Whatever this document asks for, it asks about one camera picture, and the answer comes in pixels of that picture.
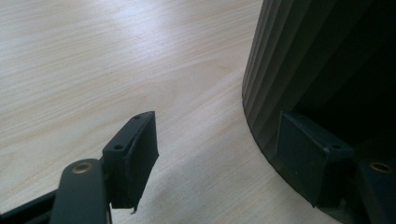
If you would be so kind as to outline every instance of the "black plastic part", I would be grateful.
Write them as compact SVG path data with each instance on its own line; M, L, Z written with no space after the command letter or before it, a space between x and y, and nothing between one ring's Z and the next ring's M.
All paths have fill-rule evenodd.
M44 224L50 222L50 213L55 200L56 190L25 203L0 216L0 223Z
M313 206L337 207L353 150L309 118L283 112L275 168Z
M361 161L356 180L373 224L396 222L396 161Z
M111 223L99 160L76 161L64 169L49 223Z
M137 209L158 157L155 113L134 116L103 149L107 196L113 208Z

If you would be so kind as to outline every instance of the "tabletop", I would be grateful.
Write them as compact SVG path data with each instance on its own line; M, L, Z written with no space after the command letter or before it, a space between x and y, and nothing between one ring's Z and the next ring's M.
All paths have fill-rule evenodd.
M262 1L0 2L0 213L99 159L154 110L157 160L114 223L338 223L273 169L248 129L242 78Z

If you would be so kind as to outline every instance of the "ribbed surface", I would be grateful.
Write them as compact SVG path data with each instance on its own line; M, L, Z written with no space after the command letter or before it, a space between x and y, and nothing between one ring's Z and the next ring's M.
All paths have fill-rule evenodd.
M394 127L395 15L391 1L264 1L243 105L269 161L281 110L309 116L352 146Z

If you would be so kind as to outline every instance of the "light wood surface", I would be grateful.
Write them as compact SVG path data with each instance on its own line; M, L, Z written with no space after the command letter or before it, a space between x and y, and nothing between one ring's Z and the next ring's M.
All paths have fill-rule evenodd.
M160 158L114 223L337 223L260 153L242 78L262 1L0 1L0 212L155 110Z

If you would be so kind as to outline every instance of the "wood grain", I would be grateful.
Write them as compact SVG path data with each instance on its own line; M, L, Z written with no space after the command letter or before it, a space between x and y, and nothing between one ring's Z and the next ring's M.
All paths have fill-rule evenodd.
M155 110L160 158L114 223L337 223L268 164L242 78L262 1L1 1L0 212Z

